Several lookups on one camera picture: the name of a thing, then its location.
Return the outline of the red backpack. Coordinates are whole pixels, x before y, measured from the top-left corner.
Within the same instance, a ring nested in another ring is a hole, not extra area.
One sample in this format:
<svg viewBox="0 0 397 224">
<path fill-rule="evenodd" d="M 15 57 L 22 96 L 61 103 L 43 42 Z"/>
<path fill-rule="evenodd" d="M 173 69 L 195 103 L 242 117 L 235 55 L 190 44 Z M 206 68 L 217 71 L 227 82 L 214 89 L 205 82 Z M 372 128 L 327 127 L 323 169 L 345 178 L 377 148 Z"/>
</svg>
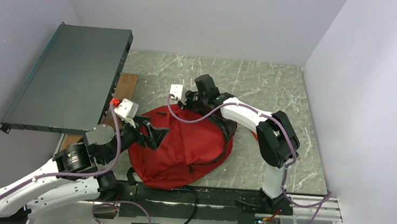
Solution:
<svg viewBox="0 0 397 224">
<path fill-rule="evenodd" d="M 237 123 L 217 115 L 198 122 L 199 113 L 164 105 L 145 113 L 154 127 L 168 128 L 154 151 L 139 145 L 127 151 L 131 168 L 146 187 L 174 189 L 189 185 L 218 168 L 231 154 Z"/>
</svg>

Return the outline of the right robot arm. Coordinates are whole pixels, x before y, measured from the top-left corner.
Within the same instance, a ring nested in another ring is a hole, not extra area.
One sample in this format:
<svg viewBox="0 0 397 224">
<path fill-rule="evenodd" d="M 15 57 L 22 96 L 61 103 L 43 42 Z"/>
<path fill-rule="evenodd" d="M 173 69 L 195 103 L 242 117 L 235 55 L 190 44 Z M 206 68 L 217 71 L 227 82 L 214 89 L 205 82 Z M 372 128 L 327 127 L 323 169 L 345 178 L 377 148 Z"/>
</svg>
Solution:
<svg viewBox="0 0 397 224">
<path fill-rule="evenodd" d="M 300 142 L 292 124 L 283 111 L 271 113 L 254 108 L 230 93 L 221 93 L 209 74 L 196 78 L 196 91 L 182 84 L 170 86 L 168 100 L 180 108 L 202 112 L 203 116 L 190 120 L 197 123 L 214 113 L 226 120 L 248 128 L 257 136 L 260 154 L 266 163 L 265 179 L 260 190 L 260 208 L 266 213 L 280 209 L 286 201 L 285 180 L 287 169 L 297 159 Z"/>
</svg>

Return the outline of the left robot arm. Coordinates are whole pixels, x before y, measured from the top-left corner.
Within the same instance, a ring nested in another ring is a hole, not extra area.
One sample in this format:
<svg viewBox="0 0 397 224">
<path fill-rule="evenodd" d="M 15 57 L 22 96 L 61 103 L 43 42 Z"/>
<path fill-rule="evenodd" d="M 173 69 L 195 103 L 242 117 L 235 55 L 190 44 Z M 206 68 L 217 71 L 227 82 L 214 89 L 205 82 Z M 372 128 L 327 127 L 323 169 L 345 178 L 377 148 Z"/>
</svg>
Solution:
<svg viewBox="0 0 397 224">
<path fill-rule="evenodd" d="M 112 170 L 120 153 L 133 145 L 156 150 L 169 129 L 138 116 L 138 105 L 128 99 L 112 100 L 109 109 L 114 126 L 96 125 L 37 170 L 0 187 L 0 224 L 26 224 L 43 211 L 119 195 Z"/>
</svg>

